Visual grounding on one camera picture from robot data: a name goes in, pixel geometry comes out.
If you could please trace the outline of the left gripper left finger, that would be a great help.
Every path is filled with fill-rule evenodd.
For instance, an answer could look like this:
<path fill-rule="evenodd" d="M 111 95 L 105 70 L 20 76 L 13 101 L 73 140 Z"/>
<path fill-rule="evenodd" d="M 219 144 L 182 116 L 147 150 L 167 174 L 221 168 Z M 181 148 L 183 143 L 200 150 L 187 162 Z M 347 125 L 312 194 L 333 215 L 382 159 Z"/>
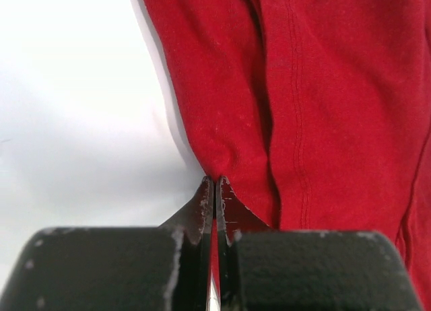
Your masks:
<path fill-rule="evenodd" d="M 23 247 L 2 310 L 208 310 L 213 181 L 158 227 L 45 228 Z"/>

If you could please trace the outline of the dark red t-shirt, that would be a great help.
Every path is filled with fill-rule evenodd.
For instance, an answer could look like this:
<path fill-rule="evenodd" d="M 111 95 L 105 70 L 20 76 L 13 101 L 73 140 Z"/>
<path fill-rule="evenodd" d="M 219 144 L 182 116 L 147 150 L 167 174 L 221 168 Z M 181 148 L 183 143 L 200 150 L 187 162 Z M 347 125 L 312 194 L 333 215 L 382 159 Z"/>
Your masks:
<path fill-rule="evenodd" d="M 430 0 L 144 0 L 190 146 L 281 230 L 377 230 L 430 309 Z"/>

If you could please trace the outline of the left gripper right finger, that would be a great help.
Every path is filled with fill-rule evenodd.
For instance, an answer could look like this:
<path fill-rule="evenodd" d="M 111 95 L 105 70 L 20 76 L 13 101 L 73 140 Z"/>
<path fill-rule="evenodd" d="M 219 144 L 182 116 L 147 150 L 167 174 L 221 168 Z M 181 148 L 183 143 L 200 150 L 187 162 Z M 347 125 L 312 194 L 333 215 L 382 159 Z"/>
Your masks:
<path fill-rule="evenodd" d="M 421 310 L 393 244 L 378 232 L 271 229 L 215 186 L 222 310 Z"/>

